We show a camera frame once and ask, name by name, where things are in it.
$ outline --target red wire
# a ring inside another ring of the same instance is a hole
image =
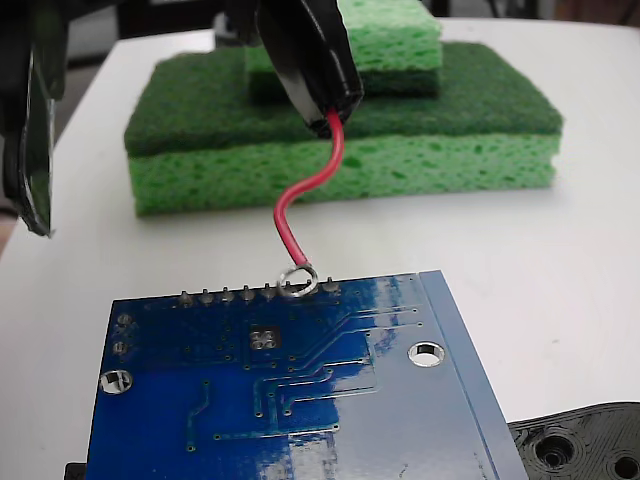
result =
[[[315,175],[305,178],[304,180],[290,186],[278,199],[273,209],[273,220],[282,239],[282,243],[286,247],[291,259],[296,265],[308,264],[309,260],[296,242],[289,223],[287,222],[287,207],[304,192],[313,190],[328,181],[340,168],[342,163],[342,154],[344,153],[344,133],[342,131],[342,122],[335,110],[330,110],[327,114],[329,127],[333,136],[333,151],[329,163]]]

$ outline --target white table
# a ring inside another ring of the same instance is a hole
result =
[[[508,421],[640,401],[640,32],[443,23],[446,39],[495,48],[565,116],[554,187],[296,207],[301,244],[334,278],[443,270]],[[129,115],[158,60],[211,38],[115,47],[55,151],[54,238],[19,226],[7,246],[0,478],[61,479],[85,459],[112,300],[258,286],[289,265],[266,208],[134,216]]]

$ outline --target green sponge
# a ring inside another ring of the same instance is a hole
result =
[[[366,98],[344,167],[303,200],[548,186],[562,118],[491,49],[445,44],[442,94]],[[125,133],[139,214],[272,205],[328,159],[289,105],[256,107],[244,53],[159,64]]]
[[[440,23],[418,0],[341,0],[340,11],[367,96],[438,92]],[[246,51],[247,83],[256,103],[287,102],[264,48]]]

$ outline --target circuit board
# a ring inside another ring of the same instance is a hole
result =
[[[99,384],[87,480],[526,478],[439,272],[115,301]]]

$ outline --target mounting hole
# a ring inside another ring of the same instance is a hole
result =
[[[622,457],[616,462],[614,471],[620,478],[625,480],[634,479],[638,478],[640,465],[638,465],[638,462],[631,457]]]
[[[549,468],[560,468],[573,459],[573,444],[564,437],[552,435],[536,446],[536,456]]]
[[[437,343],[416,343],[408,354],[409,360],[418,367],[437,367],[444,360],[444,349]]]
[[[100,375],[98,386],[107,395],[120,395],[133,385],[133,376],[126,370],[110,370]]]

